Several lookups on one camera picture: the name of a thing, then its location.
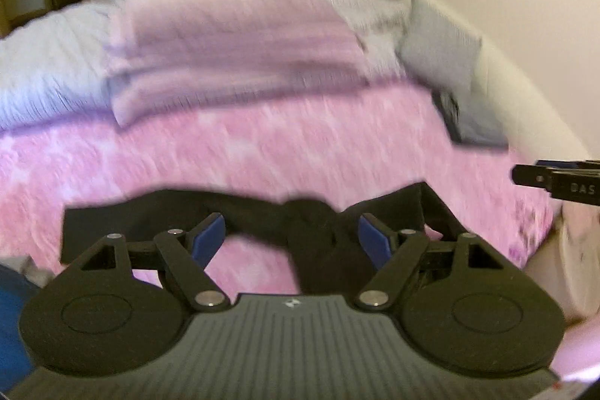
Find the silver screw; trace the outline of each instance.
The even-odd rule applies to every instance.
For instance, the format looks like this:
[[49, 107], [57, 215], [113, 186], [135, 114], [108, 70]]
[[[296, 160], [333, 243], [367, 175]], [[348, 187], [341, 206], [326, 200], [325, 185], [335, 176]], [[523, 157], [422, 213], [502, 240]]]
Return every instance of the silver screw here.
[[380, 290], [368, 290], [361, 293], [361, 296], [358, 297], [358, 299], [365, 305], [379, 307], [388, 303], [389, 297], [386, 292]]
[[225, 295], [215, 290], [206, 290], [196, 295], [196, 303], [205, 307], [214, 307], [225, 301]]

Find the black garment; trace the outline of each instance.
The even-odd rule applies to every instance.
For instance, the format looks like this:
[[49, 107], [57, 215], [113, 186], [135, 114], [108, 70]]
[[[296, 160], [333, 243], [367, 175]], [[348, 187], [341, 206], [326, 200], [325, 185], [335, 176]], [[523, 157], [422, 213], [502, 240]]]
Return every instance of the black garment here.
[[393, 230], [423, 231], [427, 224], [446, 240], [466, 231], [424, 182], [341, 213], [313, 198], [276, 204], [204, 190], [157, 190], [112, 205], [66, 209], [61, 261], [69, 263], [112, 232], [124, 234], [128, 241], [147, 241], [167, 229], [188, 231], [212, 212], [224, 216], [228, 234], [250, 234], [262, 243], [287, 249], [305, 294], [352, 296], [374, 276], [358, 240], [358, 220], [364, 213]]

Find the ribbed surface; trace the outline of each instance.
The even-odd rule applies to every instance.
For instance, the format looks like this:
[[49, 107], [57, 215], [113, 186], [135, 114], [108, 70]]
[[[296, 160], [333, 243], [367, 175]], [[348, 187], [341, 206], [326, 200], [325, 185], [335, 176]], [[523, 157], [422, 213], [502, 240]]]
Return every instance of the ribbed surface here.
[[245, 295], [231, 310], [199, 315], [155, 362], [112, 378], [68, 378], [38, 369], [11, 400], [526, 400], [555, 378], [539, 371], [478, 380], [415, 354], [392, 321], [350, 309], [341, 297]]

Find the circular cap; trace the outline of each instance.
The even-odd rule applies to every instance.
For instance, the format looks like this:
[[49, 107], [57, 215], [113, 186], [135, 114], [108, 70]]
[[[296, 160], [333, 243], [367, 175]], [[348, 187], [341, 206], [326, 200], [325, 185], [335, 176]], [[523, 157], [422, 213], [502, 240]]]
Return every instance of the circular cap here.
[[121, 328], [131, 317], [131, 305], [116, 295], [78, 297], [62, 309], [62, 320], [71, 329], [101, 334]]
[[523, 311], [510, 298], [491, 293], [476, 293], [454, 303], [452, 315], [470, 330], [497, 334], [520, 324]]
[[388, 303], [389, 297], [386, 292], [380, 290], [368, 290], [361, 293], [361, 296], [358, 297], [358, 299], [365, 305], [379, 307], [380, 305]]
[[215, 290], [207, 290], [196, 295], [196, 303], [205, 307], [214, 307], [225, 301], [225, 295]]

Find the floral pattern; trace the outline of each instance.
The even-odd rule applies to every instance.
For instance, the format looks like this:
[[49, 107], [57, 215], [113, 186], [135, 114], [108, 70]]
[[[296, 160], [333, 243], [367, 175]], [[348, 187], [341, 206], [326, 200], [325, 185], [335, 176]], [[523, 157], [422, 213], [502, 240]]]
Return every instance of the floral pattern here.
[[[197, 186], [276, 200], [309, 193], [340, 210], [427, 180], [468, 228], [522, 265], [552, 220], [539, 189], [512, 184], [520, 158], [453, 146], [430, 94], [408, 83], [158, 115], [119, 130], [81, 117], [0, 136], [0, 255], [60, 271], [66, 205], [148, 187]], [[229, 238], [207, 268], [230, 295], [298, 291], [287, 255]], [[138, 276], [152, 279], [151, 274]]]

